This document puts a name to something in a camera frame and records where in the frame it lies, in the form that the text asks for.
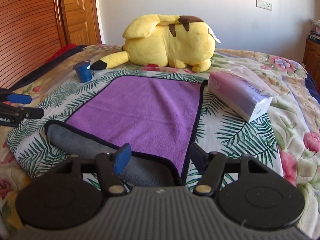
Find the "purple tissue pack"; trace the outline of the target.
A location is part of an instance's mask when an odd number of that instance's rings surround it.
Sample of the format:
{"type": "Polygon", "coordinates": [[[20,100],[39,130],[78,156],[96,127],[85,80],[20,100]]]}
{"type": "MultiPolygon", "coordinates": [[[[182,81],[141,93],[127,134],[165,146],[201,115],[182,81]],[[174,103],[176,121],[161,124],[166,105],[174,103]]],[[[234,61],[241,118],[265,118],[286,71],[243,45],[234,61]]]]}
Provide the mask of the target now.
{"type": "Polygon", "coordinates": [[[210,73],[208,89],[250,123],[267,113],[278,93],[244,66],[210,73]]]}

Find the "palm leaf print cloth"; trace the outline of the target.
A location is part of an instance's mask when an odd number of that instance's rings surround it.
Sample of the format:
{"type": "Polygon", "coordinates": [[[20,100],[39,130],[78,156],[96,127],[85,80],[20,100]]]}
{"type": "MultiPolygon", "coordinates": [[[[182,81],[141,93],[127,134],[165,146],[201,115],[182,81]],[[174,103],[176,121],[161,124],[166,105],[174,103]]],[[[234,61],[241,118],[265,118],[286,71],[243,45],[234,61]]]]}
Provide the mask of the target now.
{"type": "MultiPolygon", "coordinates": [[[[97,72],[87,83],[70,79],[39,104],[44,110],[41,119],[25,120],[7,137],[7,145],[29,177],[43,175],[69,155],[49,141],[45,134],[46,123],[51,120],[66,121],[80,106],[121,76],[146,76],[193,83],[206,81],[196,75],[125,69],[97,72]]],[[[206,152],[220,152],[232,159],[250,154],[274,171],[281,171],[276,138],[269,116],[264,114],[253,122],[245,122],[211,93],[208,85],[203,92],[194,142],[206,152]]],[[[185,185],[193,189],[198,179],[199,174],[190,160],[185,185]]]]}

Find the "wooden room door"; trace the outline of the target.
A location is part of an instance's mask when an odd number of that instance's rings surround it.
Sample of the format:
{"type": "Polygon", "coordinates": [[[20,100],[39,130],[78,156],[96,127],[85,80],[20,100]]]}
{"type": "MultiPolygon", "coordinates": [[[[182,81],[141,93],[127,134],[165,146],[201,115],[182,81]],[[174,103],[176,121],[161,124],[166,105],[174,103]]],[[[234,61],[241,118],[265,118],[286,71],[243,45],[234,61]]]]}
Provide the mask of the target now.
{"type": "Polygon", "coordinates": [[[101,43],[96,0],[61,0],[68,43],[101,43]]]}

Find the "red blanket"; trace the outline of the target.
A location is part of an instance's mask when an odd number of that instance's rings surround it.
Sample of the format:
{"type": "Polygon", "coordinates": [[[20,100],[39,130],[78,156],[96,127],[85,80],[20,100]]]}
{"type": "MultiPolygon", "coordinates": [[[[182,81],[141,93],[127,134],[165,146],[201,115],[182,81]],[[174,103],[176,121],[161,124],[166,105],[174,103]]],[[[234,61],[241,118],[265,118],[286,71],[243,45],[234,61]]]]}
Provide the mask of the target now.
{"type": "Polygon", "coordinates": [[[73,49],[73,48],[75,48],[75,47],[76,47],[76,44],[73,44],[73,43],[64,46],[63,48],[61,48],[60,50],[58,50],[55,54],[53,54],[49,59],[47,59],[47,60],[45,61],[45,63],[48,63],[48,62],[54,60],[55,58],[61,56],[62,54],[70,51],[71,49],[73,49]]]}

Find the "floral bed quilt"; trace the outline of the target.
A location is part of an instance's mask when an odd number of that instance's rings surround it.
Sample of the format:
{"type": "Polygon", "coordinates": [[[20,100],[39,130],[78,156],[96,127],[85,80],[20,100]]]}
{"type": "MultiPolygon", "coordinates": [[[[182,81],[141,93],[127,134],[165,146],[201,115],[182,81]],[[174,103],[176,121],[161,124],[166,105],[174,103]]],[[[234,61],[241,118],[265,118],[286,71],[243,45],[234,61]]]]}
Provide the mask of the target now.
{"type": "MultiPolygon", "coordinates": [[[[18,93],[32,97],[39,104],[70,79],[80,83],[73,66],[81,61],[96,61],[121,50],[117,45],[92,45],[66,57],[41,78],[27,84],[18,93]]],[[[297,62],[253,51],[218,49],[211,71],[244,66],[268,84],[278,96],[273,99],[268,116],[276,138],[281,171],[305,198],[305,212],[299,228],[310,238],[319,237],[319,94],[305,86],[306,70],[297,62]]],[[[140,67],[126,63],[113,70],[141,70],[156,73],[196,75],[208,79],[208,73],[194,74],[189,69],[140,67]]],[[[1,128],[1,237],[8,239],[22,227],[15,210],[17,194],[33,179],[21,167],[7,145],[14,128],[1,128]]]]}

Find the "purple grey microfibre towel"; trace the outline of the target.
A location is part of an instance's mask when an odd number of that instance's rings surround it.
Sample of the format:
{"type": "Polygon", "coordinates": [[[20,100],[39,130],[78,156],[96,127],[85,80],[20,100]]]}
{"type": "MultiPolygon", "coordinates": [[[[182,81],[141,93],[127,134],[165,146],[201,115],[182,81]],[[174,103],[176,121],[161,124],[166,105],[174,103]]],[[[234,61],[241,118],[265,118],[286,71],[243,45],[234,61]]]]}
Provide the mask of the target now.
{"type": "Polygon", "coordinates": [[[49,141],[67,154],[93,158],[131,146],[122,178],[133,185],[185,184],[207,81],[121,76],[66,121],[45,125],[49,141]]]}

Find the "white wall switch socket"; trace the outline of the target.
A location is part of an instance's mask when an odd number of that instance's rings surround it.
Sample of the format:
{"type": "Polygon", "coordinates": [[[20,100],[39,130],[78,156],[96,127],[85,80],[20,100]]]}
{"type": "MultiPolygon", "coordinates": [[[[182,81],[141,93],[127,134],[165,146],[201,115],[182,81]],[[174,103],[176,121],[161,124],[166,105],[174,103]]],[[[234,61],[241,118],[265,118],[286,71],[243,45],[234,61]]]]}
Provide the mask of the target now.
{"type": "Polygon", "coordinates": [[[261,8],[261,9],[266,9],[266,10],[269,10],[269,11],[272,10],[272,3],[270,3],[270,2],[257,0],[256,5],[257,5],[258,8],[261,8]]]}

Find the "yellow Pikachu plush toy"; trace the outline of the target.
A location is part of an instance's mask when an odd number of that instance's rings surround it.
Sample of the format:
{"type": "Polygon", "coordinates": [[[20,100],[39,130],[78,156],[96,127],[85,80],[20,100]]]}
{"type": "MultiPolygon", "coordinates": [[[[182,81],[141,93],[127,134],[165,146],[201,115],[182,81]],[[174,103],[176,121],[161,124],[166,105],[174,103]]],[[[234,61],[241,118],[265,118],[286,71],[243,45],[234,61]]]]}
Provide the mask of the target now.
{"type": "Polygon", "coordinates": [[[93,70],[115,68],[126,62],[140,66],[184,69],[195,73],[210,68],[219,39],[211,27],[195,16],[143,15],[132,21],[123,33],[120,52],[102,57],[93,70]]]}

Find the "stack of folded linens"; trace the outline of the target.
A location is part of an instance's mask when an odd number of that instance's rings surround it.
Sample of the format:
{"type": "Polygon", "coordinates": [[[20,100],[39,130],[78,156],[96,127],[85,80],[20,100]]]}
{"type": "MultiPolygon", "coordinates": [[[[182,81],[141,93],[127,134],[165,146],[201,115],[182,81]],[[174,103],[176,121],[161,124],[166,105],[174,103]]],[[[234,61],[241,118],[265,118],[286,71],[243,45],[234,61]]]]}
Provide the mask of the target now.
{"type": "Polygon", "coordinates": [[[317,44],[320,43],[320,23],[319,20],[312,20],[311,21],[311,32],[308,35],[308,39],[316,42],[317,44]]]}

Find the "wooden louvered wardrobe door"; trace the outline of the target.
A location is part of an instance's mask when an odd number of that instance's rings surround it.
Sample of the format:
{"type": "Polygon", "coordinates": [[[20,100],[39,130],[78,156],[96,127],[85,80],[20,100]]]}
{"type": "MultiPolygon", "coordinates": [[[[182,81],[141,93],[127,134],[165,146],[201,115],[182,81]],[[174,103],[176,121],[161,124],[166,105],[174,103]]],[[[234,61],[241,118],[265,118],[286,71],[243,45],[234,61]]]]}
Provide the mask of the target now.
{"type": "Polygon", "coordinates": [[[61,0],[1,0],[1,87],[11,87],[66,44],[61,0]]]}

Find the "wooden side cabinet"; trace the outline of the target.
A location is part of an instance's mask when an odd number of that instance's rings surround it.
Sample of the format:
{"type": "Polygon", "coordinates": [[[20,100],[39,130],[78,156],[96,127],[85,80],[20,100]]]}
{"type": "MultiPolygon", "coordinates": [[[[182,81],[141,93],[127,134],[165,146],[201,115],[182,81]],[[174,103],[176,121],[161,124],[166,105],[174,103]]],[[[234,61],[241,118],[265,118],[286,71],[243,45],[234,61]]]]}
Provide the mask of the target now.
{"type": "Polygon", "coordinates": [[[319,44],[307,39],[303,57],[303,66],[305,67],[306,71],[310,73],[317,85],[319,85],[319,61],[319,44]]]}

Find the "dark blue blanket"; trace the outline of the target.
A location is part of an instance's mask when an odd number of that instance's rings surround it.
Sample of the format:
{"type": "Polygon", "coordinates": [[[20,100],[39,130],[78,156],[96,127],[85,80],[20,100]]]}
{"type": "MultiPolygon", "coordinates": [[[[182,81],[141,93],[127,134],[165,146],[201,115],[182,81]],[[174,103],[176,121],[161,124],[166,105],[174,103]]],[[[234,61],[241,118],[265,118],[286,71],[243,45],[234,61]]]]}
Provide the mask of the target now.
{"type": "Polygon", "coordinates": [[[315,83],[309,72],[306,72],[305,86],[308,90],[319,93],[319,85],[315,83]]]}

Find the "small blue cup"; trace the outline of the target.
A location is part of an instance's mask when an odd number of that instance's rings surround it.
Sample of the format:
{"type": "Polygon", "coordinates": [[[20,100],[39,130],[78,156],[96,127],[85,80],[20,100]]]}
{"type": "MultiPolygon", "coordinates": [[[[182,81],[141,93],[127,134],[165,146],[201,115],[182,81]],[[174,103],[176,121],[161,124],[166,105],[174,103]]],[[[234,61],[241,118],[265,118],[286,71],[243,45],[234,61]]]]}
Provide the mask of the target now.
{"type": "Polygon", "coordinates": [[[76,72],[81,83],[91,81],[91,62],[89,60],[79,62],[73,66],[73,70],[76,72]]]}

